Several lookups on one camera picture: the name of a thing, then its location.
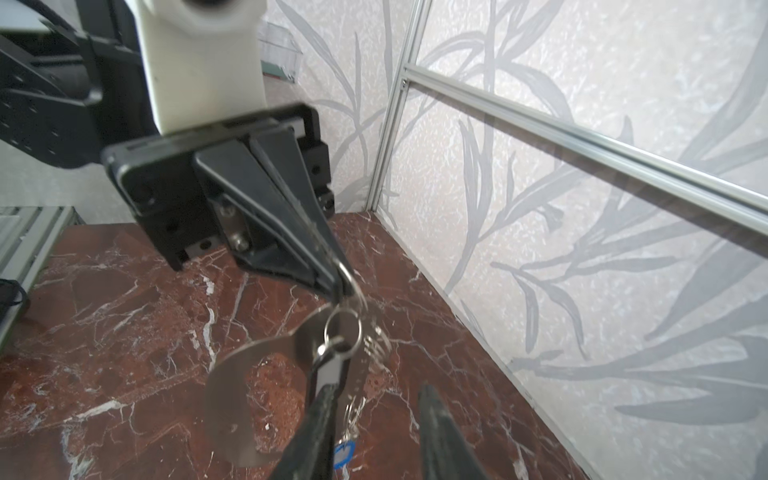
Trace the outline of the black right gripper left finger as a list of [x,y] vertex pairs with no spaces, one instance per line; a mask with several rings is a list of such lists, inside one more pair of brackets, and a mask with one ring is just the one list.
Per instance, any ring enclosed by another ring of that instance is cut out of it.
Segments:
[[338,385],[325,385],[310,405],[269,480],[332,477]]

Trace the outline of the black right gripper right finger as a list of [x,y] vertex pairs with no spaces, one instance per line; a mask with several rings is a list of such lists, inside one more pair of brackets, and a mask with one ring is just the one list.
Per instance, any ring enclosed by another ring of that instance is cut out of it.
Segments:
[[423,479],[488,479],[438,391],[429,384],[418,395]]

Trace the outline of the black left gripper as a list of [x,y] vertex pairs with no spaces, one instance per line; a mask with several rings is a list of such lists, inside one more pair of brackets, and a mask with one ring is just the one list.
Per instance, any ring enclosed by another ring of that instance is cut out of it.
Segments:
[[[240,140],[269,121],[294,134],[275,128]],[[354,293],[346,256],[325,220],[335,214],[328,146],[308,104],[113,144],[101,163],[171,269],[219,244],[218,227],[227,241],[245,235],[246,250],[230,249],[247,271],[322,297]]]

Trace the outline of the steel perforated key holder plate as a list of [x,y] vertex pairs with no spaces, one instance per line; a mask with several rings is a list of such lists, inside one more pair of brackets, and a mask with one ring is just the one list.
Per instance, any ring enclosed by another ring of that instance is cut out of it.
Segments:
[[[357,423],[367,403],[368,377],[382,368],[391,345],[377,320],[378,310],[349,270],[354,293],[323,307],[348,307],[362,321],[362,344],[350,364],[338,397],[334,449],[359,435]],[[287,334],[246,344],[221,359],[205,386],[206,431],[214,451],[236,467],[261,467],[279,459],[309,407],[311,365],[309,314]]]

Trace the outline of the silver key black tag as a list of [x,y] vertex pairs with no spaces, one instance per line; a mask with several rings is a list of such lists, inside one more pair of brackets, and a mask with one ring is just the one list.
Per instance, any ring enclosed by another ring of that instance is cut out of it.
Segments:
[[336,397],[341,395],[363,333],[360,314],[348,307],[323,307],[308,322],[311,365],[307,373],[307,407],[327,385],[335,387]]

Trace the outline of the silver key blue tag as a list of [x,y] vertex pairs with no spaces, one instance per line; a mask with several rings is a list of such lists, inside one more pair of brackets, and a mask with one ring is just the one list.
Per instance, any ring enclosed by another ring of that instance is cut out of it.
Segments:
[[334,449],[333,469],[344,468],[354,457],[356,441],[350,440],[338,444]]

